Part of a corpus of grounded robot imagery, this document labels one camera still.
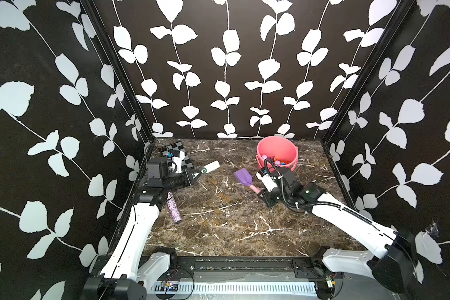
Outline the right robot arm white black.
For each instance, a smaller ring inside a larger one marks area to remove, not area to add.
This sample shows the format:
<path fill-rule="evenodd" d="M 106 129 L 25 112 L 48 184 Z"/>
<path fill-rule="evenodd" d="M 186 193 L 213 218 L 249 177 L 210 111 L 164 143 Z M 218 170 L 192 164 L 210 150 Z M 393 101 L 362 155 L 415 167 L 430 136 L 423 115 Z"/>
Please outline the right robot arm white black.
<path fill-rule="evenodd" d="M 335 225 L 354 238 L 364 251 L 322 247 L 312 259 L 321 277 L 351 273 L 376 280 L 392 292 L 412 298 L 411 281 L 418 278 L 418 259 L 413 235 L 383 226 L 337 200 L 322 187 L 301 184 L 287 167 L 262 167 L 257 178 L 264 185 L 258 192 L 267 207 L 283 203 L 295 213 L 310 213 Z"/>

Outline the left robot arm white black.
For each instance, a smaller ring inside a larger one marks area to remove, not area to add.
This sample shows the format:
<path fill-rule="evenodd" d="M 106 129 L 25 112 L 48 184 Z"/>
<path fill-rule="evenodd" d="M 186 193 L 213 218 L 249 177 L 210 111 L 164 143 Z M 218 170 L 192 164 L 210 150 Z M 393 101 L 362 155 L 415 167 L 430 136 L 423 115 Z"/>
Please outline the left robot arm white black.
<path fill-rule="evenodd" d="M 180 162 L 154 157 L 146 164 L 126 226 L 106 264 L 85 282 L 83 300 L 145 300 L 155 282 L 171 268 L 173 250 L 152 254 L 141 264 L 151 229 L 173 192 L 195 184 L 201 171 L 181 168 Z"/>

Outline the pink plastic bucket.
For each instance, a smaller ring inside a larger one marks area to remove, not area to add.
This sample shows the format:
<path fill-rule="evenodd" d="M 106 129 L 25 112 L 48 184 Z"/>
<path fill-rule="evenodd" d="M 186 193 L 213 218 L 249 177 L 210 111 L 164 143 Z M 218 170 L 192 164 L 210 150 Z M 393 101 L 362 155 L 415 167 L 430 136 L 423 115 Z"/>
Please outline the pink plastic bucket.
<path fill-rule="evenodd" d="M 265 156 L 283 163 L 294 171 L 296 169 L 299 152 L 298 147 L 290 140 L 280 136 L 268 136 L 258 142 L 256 147 L 256 159 L 259 169 L 264 167 Z"/>

